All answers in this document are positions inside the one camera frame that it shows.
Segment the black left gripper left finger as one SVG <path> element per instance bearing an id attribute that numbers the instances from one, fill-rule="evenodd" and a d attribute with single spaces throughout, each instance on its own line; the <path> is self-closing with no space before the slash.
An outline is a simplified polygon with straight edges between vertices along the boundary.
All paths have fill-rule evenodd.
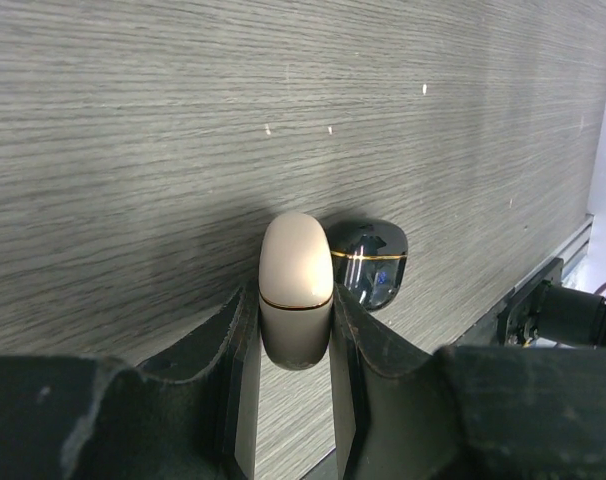
<path id="1" fill-rule="evenodd" d="M 0 356 L 0 479 L 250 479 L 261 363 L 249 282 L 172 346 Z"/>

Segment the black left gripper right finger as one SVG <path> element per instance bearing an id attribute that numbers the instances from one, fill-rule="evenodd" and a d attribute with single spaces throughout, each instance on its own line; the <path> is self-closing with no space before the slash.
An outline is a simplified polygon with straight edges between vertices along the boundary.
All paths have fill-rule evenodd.
<path id="1" fill-rule="evenodd" d="M 428 354 L 334 289 L 342 479 L 606 479 L 606 348 Z"/>

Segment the pink white earbud case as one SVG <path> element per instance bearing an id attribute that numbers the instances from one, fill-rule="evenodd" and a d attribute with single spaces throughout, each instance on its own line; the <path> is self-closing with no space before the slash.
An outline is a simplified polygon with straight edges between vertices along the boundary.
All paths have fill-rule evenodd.
<path id="1" fill-rule="evenodd" d="M 259 307 L 264 348 L 286 370 L 306 370 L 329 343 L 334 279 L 325 231 L 298 212 L 267 227 L 259 260 Z"/>

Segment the black earbud charging case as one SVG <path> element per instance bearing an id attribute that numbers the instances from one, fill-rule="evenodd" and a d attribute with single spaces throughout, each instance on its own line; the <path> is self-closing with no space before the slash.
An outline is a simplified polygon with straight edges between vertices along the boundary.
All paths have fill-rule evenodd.
<path id="1" fill-rule="evenodd" d="M 326 229 L 334 281 L 368 311 L 388 306 L 401 288 L 408 241 L 396 224 L 370 218 L 351 218 Z"/>

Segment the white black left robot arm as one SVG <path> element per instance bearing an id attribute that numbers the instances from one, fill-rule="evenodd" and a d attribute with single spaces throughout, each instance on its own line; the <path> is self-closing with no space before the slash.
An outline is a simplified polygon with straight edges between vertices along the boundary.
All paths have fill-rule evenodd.
<path id="1" fill-rule="evenodd" d="M 0 479 L 248 479 L 259 294 L 138 366 L 0 356 Z M 557 348 L 426 354 L 335 291 L 330 365 L 342 479 L 606 479 L 606 297 L 544 281 L 502 319 Z"/>

